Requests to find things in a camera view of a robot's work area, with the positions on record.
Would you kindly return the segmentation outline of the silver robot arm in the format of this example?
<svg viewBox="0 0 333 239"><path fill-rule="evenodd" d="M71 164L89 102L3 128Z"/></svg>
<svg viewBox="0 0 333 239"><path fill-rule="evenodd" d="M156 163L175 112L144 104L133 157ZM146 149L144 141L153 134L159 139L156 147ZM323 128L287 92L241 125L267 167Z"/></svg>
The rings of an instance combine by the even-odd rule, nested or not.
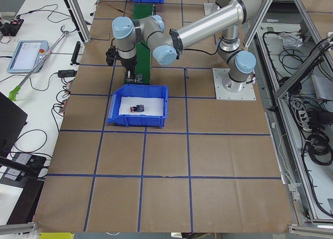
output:
<svg viewBox="0 0 333 239"><path fill-rule="evenodd" d="M258 13L262 0L215 0L215 3L218 10L179 29L170 29L168 33L164 32L164 22L159 15L135 20L115 18L112 22L113 40L106 52L107 64L119 60L129 74L134 74L136 44L145 42L160 65L170 65L184 50L221 33L215 52L229 66L222 86L229 92L241 92L257 61L251 52L241 48L239 27Z"/></svg>

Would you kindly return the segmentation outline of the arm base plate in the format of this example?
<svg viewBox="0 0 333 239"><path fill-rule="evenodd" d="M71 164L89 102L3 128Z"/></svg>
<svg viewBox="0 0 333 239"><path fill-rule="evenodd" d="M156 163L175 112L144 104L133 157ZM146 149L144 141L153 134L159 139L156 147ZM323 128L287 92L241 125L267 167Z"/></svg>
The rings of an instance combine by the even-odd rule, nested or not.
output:
<svg viewBox="0 0 333 239"><path fill-rule="evenodd" d="M253 84L247 84L251 80L249 75L245 82L238 83L230 78L229 69L213 68L212 72L217 100L256 101Z"/></svg>

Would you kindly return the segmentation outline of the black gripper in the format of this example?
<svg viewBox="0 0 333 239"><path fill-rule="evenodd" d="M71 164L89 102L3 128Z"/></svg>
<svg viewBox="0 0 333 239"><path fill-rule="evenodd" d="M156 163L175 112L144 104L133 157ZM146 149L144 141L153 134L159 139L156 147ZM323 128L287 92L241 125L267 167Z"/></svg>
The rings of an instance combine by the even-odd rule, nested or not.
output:
<svg viewBox="0 0 333 239"><path fill-rule="evenodd" d="M137 56L129 59L121 59L121 64L127 69L126 78L130 79L130 72L132 79L135 79L135 67L137 65Z"/></svg>

